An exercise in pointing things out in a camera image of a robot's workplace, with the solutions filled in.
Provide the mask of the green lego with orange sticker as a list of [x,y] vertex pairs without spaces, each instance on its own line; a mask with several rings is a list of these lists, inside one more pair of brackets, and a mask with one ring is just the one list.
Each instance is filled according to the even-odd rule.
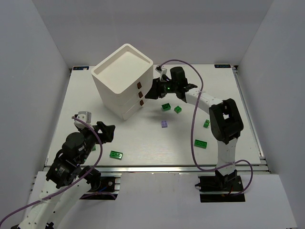
[[182,108],[180,106],[176,106],[174,108],[174,111],[178,114],[178,113],[180,113],[182,111]]

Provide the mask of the small green lego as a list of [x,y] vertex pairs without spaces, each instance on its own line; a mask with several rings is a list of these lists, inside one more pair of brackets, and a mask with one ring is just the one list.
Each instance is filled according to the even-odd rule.
[[206,119],[206,121],[204,122],[203,127],[204,127],[204,128],[208,128],[208,127],[209,127],[209,124],[210,124],[210,121],[209,121],[208,119]]

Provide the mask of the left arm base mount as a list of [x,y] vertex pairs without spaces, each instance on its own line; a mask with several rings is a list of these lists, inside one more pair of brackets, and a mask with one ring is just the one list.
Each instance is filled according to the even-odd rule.
[[81,200],[115,200],[118,196],[121,184],[121,174],[102,173],[99,186],[81,196]]

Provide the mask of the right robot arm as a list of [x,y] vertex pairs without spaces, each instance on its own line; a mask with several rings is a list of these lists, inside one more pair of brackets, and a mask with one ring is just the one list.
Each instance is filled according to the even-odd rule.
[[167,94],[176,94],[177,98],[209,115],[210,128],[217,140],[218,158],[215,168],[216,178],[226,183],[236,178],[235,152],[238,138],[244,129],[239,110],[233,99],[221,100],[198,90],[198,86],[188,83],[184,69],[180,66],[170,69],[171,78],[166,69],[156,67],[160,77],[153,79],[152,87],[146,99],[159,99]]

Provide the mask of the purple lego with studs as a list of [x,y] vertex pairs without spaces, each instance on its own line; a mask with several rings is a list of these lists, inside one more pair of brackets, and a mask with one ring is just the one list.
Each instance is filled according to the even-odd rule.
[[161,121],[161,127],[162,128],[167,128],[168,127],[168,124],[165,120]]

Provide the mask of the white three-drawer cabinet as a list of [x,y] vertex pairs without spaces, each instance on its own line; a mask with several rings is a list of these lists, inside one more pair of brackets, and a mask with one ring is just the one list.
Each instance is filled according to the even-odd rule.
[[146,103],[153,83],[153,61],[131,44],[124,44],[91,70],[103,105],[128,120]]

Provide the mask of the dark green lego upside down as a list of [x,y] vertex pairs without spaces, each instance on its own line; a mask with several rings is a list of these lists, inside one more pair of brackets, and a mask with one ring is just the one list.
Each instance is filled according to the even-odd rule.
[[169,103],[162,104],[163,111],[169,111],[171,109],[171,105]]

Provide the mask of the green three-hole lego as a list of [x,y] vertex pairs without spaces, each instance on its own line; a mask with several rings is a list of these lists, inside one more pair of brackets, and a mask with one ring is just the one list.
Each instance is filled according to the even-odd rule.
[[111,151],[109,157],[112,159],[122,160],[123,153],[117,151]]
[[207,142],[195,139],[194,146],[198,147],[198,148],[206,149],[207,148]]

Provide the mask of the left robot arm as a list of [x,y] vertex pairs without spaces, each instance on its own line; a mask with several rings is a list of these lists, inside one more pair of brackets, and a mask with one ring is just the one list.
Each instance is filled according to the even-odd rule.
[[77,132],[66,137],[61,149],[49,168],[38,203],[32,205],[24,220],[16,229],[56,229],[61,221],[82,197],[111,195],[114,178],[102,177],[94,166],[82,168],[96,145],[110,143],[115,126],[97,122],[96,125],[74,122]]

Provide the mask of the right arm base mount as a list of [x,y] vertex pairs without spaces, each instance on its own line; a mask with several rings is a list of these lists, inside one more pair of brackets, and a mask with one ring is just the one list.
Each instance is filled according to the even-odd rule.
[[216,182],[216,176],[201,176],[198,180],[195,188],[200,192],[201,203],[245,202],[244,194],[237,194],[244,189],[240,176],[225,186]]

